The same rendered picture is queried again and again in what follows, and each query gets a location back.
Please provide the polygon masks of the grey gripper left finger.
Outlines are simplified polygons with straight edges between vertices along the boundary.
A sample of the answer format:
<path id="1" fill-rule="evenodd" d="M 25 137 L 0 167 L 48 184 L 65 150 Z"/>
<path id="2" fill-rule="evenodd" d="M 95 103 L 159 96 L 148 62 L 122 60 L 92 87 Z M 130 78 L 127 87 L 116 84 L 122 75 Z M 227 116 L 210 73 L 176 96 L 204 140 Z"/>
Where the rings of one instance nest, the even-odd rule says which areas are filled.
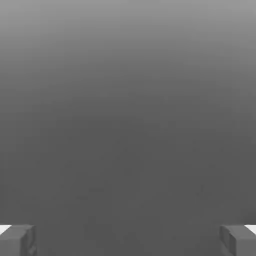
<path id="1" fill-rule="evenodd" d="M 38 256 L 36 226 L 0 224 L 0 256 Z"/>

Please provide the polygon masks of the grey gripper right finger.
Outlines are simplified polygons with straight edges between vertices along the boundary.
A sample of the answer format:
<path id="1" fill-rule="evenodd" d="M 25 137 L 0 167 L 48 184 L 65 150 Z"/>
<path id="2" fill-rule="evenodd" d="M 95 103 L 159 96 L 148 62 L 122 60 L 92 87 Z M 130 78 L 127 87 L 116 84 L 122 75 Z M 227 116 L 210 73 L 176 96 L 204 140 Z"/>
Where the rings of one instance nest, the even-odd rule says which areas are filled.
<path id="1" fill-rule="evenodd" d="M 221 256 L 256 256 L 256 224 L 221 225 Z"/>

